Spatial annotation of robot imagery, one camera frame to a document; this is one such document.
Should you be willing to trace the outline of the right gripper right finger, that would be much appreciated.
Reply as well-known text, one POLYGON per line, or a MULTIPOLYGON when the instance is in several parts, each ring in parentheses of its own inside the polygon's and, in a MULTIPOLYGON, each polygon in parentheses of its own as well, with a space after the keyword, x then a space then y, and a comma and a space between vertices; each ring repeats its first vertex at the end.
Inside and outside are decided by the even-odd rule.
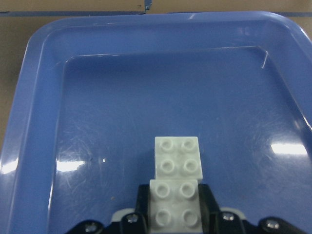
POLYGON ((207 184, 198 185, 201 224, 204 234, 216 234, 216 218, 220 212, 219 205, 207 184))

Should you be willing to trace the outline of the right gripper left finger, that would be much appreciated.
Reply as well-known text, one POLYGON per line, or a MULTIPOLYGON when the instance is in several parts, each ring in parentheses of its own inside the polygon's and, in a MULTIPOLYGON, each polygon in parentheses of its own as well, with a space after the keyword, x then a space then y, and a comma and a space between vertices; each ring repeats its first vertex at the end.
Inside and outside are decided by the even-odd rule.
POLYGON ((142 184, 138 187, 135 213, 139 213, 139 224, 136 224, 136 234, 149 234, 150 233, 150 185, 142 184))

